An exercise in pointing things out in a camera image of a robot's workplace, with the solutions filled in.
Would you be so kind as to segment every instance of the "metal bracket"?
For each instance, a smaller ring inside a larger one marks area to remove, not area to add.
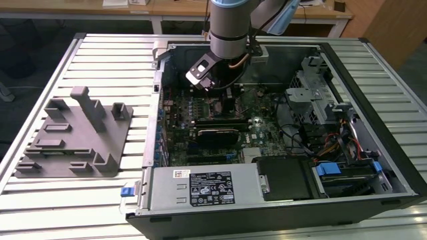
[[[143,176],[141,176],[141,182],[140,182],[140,191],[139,191],[139,207],[141,209],[148,209],[149,207],[149,189],[151,189],[151,184],[152,184],[152,173],[153,173],[153,168],[147,167],[143,168]]]
[[[152,46],[152,58],[155,61],[160,61],[169,55],[168,41],[155,41]]]
[[[208,91],[213,87],[209,71],[220,61],[221,59],[209,51],[189,68],[185,77],[197,89]]]
[[[316,68],[316,74],[328,69],[328,65],[320,56],[311,56],[303,60],[304,62],[307,62],[308,67]]]
[[[288,88],[285,94],[288,95],[288,100],[295,103],[307,103],[321,99],[319,92],[307,88]]]
[[[259,184],[260,184],[260,190],[263,194],[269,193],[269,185],[267,181],[267,175],[259,175]]]
[[[256,46],[256,49],[259,49],[259,54],[251,57],[251,64],[265,64],[269,57],[267,47],[260,45]]]

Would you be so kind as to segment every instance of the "blue plastic clip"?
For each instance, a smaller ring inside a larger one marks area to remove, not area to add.
[[[153,153],[153,159],[155,159],[155,160],[159,160],[159,159],[160,159],[160,156],[161,156],[161,155],[160,155],[159,152],[155,152],[155,153]]]
[[[123,187],[121,192],[120,192],[120,196],[123,198],[133,197],[135,196],[135,187]]]
[[[159,117],[163,118],[163,117],[164,117],[164,111],[163,111],[163,109],[159,109],[159,112],[157,112],[157,113],[159,113]]]
[[[380,163],[377,161],[373,162],[373,168],[376,170],[376,173],[379,173],[380,171],[383,171],[383,167],[380,165]]]
[[[319,176],[341,173],[340,167],[335,162],[320,163],[315,170]]]

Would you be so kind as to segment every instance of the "wooden desk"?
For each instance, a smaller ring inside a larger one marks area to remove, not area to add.
[[[160,21],[204,21],[207,0],[153,0],[152,14]],[[328,37],[339,38],[353,14],[333,11],[333,0],[325,0],[325,6],[299,8],[291,21],[292,24],[333,25]]]
[[[128,8],[103,9],[103,0],[0,0],[0,12],[129,15],[139,11],[152,14],[153,2],[147,6],[129,4]]]
[[[291,23],[333,25],[329,37],[337,38],[351,12],[312,6],[297,9]],[[207,0],[151,0],[147,6],[129,5],[128,8],[103,9],[103,0],[0,0],[0,17],[20,19],[74,19],[74,20],[148,20],[153,33],[161,34],[161,21],[204,21]]]

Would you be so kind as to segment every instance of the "power supply label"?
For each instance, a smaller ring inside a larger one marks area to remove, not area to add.
[[[189,204],[193,207],[233,204],[232,172],[189,174]]]

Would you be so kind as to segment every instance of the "black cable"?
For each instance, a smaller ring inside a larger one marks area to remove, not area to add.
[[[291,140],[293,140],[293,141],[297,143],[297,145],[300,146],[300,148],[304,150],[304,152],[305,152],[309,156],[317,157],[317,156],[315,155],[313,151],[311,151],[311,150],[305,147],[305,145],[304,145],[297,139],[295,139],[295,137],[292,137],[292,136],[291,136],[285,131],[283,131],[283,130],[281,130],[281,133],[283,133]]]
[[[301,8],[304,9],[304,24],[307,23],[307,14],[305,14],[305,6],[304,5],[300,5]]]
[[[221,86],[221,87],[213,87],[212,90],[224,90],[227,88],[229,88],[235,82],[243,77],[243,75],[245,74],[245,71],[248,69],[248,61],[249,60],[245,60],[244,62],[244,65],[243,65],[243,69],[241,69],[241,72],[239,73],[239,76],[231,81],[231,83],[228,83],[225,86]]]
[[[277,113],[279,103],[280,103],[280,100],[283,99],[283,97],[285,96],[285,94],[287,94],[287,92],[284,92],[284,93],[280,95],[280,97],[279,97],[279,99],[277,99],[277,103],[276,103],[275,110],[273,110],[273,113],[272,113],[272,114],[276,114],[276,113]],[[287,104],[287,106],[288,106],[288,110],[293,112],[292,107],[291,107],[289,102],[288,102],[288,99],[287,99],[287,98],[284,98],[284,99],[285,99],[285,102],[284,102],[284,103],[285,103],[285,104]]]
[[[295,135],[299,135],[300,133],[299,132],[296,132],[296,133],[293,133],[293,135],[292,135],[292,139],[291,139],[291,149],[289,149],[289,152],[292,153],[292,149],[295,149],[296,147],[293,146],[293,139],[295,139]]]
[[[288,3],[289,0],[285,0],[283,5],[280,6],[277,12],[271,16],[271,18],[264,22],[264,24],[259,27],[259,29],[256,30],[255,34],[253,34],[253,38],[259,35],[260,31],[263,30],[263,28],[269,24],[269,22],[277,17],[277,15],[280,14],[281,10],[285,8],[285,5]]]
[[[301,8],[304,9],[304,24],[307,24],[305,7],[311,7],[311,6],[312,6],[312,4],[308,4],[308,5],[301,5],[301,4],[300,4],[300,6],[301,6]]]

